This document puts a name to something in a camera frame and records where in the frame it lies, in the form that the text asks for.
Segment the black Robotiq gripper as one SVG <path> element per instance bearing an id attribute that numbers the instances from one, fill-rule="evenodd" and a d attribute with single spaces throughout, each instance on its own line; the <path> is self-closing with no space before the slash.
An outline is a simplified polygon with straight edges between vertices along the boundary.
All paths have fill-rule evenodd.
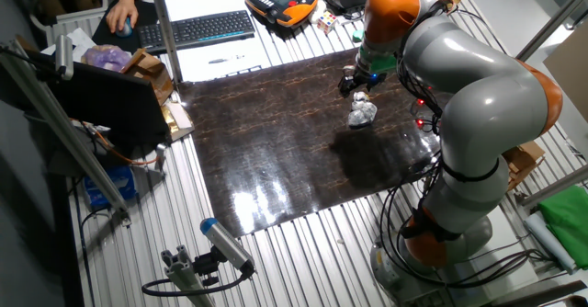
<path id="1" fill-rule="evenodd" d="M 374 86 L 382 83 L 386 77 L 386 73 L 367 73 L 354 65 L 346 65 L 343 68 L 343 78 L 338 84 L 339 93 L 343 98 L 347 98 L 349 93 L 362 85 L 366 85 L 367 90 L 371 90 Z"/>

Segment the person's bare hand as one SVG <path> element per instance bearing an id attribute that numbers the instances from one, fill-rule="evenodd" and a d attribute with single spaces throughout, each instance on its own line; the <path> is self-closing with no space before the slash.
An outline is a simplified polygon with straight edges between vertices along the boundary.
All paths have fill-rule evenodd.
<path id="1" fill-rule="evenodd" d="M 139 12 L 135 5 L 135 0 L 118 0 L 107 13 L 106 22 L 110 32 L 115 33 L 125 28 L 127 20 L 130 22 L 130 27 L 134 28 L 138 16 Z"/>

